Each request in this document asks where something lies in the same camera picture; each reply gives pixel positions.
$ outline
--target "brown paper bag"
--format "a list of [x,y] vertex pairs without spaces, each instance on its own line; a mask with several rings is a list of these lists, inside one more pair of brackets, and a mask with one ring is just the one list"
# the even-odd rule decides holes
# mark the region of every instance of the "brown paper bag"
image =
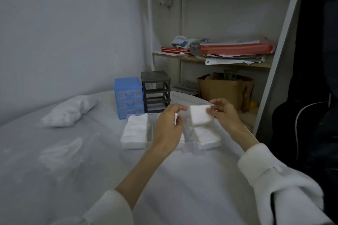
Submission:
[[[220,78],[224,77],[223,73],[218,74]],[[250,107],[252,89],[254,81],[252,78],[237,76],[238,80],[215,80],[211,79],[209,74],[197,79],[197,94],[204,100],[216,98],[225,98],[235,109],[248,111]]]

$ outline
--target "hand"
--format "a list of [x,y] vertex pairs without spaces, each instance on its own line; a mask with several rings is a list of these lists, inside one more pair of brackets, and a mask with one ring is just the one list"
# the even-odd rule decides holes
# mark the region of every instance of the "hand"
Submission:
[[210,103],[215,106],[207,108],[206,112],[218,119],[221,126],[244,151],[258,143],[257,139],[245,128],[234,106],[228,100],[213,99]]
[[177,117],[175,125],[175,113],[180,110],[187,111],[188,107],[180,104],[169,105],[157,119],[156,132],[151,147],[164,155],[165,158],[177,148],[180,142],[183,132],[181,116]]

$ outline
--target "blue plastic drawer unit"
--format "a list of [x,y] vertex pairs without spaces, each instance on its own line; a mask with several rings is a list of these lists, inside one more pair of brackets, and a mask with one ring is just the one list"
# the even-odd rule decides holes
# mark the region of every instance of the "blue plastic drawer unit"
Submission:
[[126,119],[128,114],[143,114],[143,92],[138,78],[116,78],[115,99],[120,119]]

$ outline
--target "white tablecloth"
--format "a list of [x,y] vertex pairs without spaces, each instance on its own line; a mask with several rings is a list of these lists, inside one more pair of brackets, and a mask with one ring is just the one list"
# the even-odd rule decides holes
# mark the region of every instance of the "white tablecloth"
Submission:
[[[114,92],[94,94],[100,104],[71,128],[43,128],[39,120],[55,105],[0,127],[0,224],[49,224],[82,216],[113,189],[143,151],[123,151]],[[205,104],[177,92],[173,103]],[[82,137],[88,152],[75,171],[55,181],[39,163],[41,150]],[[254,192],[237,167],[243,154],[229,135],[205,156],[172,153],[155,172],[133,210],[135,224],[259,224]]]

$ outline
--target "white sleeve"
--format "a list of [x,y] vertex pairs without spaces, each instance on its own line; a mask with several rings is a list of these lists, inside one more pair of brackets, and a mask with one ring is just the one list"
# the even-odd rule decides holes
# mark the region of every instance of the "white sleeve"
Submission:
[[238,167],[253,187],[262,225],[272,225],[274,198],[277,225],[320,225],[331,220],[323,213],[323,192],[309,176],[287,167],[265,144],[248,149]]
[[112,190],[106,191],[83,217],[93,225],[134,225],[127,201]]

